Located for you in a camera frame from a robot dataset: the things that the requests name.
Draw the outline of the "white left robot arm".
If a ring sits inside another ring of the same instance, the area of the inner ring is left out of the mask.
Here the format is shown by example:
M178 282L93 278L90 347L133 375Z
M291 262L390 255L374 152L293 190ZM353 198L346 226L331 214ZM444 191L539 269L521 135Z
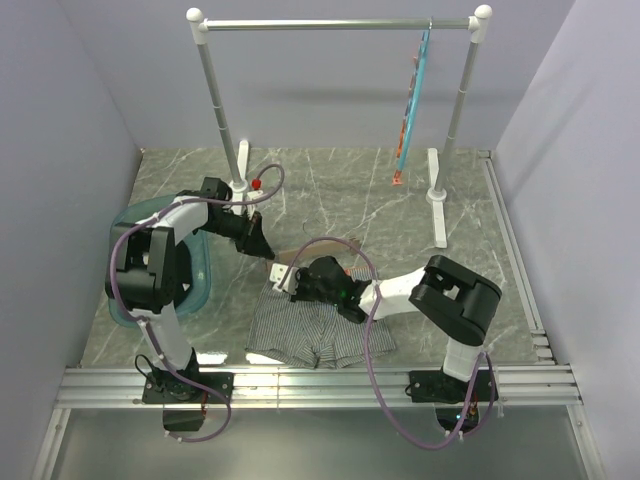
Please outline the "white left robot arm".
M207 177L199 190L185 190L161 211L136 223L112 226L105 290L130 323L142 331L154 355L147 381L180 402L202 388L195 350L179 325L175 304L184 295L189 251L181 245L200 231L219 235L247 256L273 260L259 212L236 214L241 206L223 180Z

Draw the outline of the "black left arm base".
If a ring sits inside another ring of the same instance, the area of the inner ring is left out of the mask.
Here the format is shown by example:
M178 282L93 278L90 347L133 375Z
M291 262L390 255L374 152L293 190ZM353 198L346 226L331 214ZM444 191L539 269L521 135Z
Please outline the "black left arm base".
M148 373L142 395L144 405L163 407L163 427L170 433L196 433L205 423L209 405L222 406L231 400L234 374L198 373L194 380L222 396L219 398L176 379L169 372Z

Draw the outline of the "beige clip hanger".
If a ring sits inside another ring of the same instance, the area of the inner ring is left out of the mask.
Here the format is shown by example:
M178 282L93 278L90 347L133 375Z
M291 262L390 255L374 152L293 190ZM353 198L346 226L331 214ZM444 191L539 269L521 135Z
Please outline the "beige clip hanger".
M265 265L270 268L273 263L290 264L296 256L298 250L309 240L314 238L329 236L322 228L321 223L313 218L304 220L297 230L288 231L288 236L282 234L279 237L280 244L275 249L274 260L267 260ZM322 240L307 247L297 258L294 265L302 266L310 261L322 256L348 257L355 256L356 253L348 246L335 242Z

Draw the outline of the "grey striped boxer underwear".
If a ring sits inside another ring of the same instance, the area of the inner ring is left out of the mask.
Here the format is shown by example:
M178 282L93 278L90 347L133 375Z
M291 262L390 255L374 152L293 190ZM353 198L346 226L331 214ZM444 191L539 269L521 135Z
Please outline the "grey striped boxer underwear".
M245 351L297 368L341 369L364 361L364 332L363 323L346 320L334 306L291 302L266 282Z

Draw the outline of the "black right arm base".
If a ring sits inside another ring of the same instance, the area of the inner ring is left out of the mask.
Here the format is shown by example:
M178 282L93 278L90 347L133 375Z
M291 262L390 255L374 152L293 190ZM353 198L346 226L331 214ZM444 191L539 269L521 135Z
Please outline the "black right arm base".
M447 376L441 370L412 370L404 392L412 403L438 404L436 419L446 432L451 432L463 418L461 434L466 435L483 423L480 404L493 405L499 399L492 374L488 370L480 370L474 382L470 406L463 417L462 409L455 410L453 405L464 405L467 390L468 383Z

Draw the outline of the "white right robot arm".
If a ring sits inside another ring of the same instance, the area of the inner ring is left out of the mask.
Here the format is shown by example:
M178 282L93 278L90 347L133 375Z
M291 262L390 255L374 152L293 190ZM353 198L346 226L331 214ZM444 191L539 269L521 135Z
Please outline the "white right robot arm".
M494 282L443 255L411 273L381 281L356 280L334 257L324 256L307 267L294 267L279 287L292 301L332 305L356 324L423 314L448 337L440 384L455 400L476 386L472 371L502 298Z

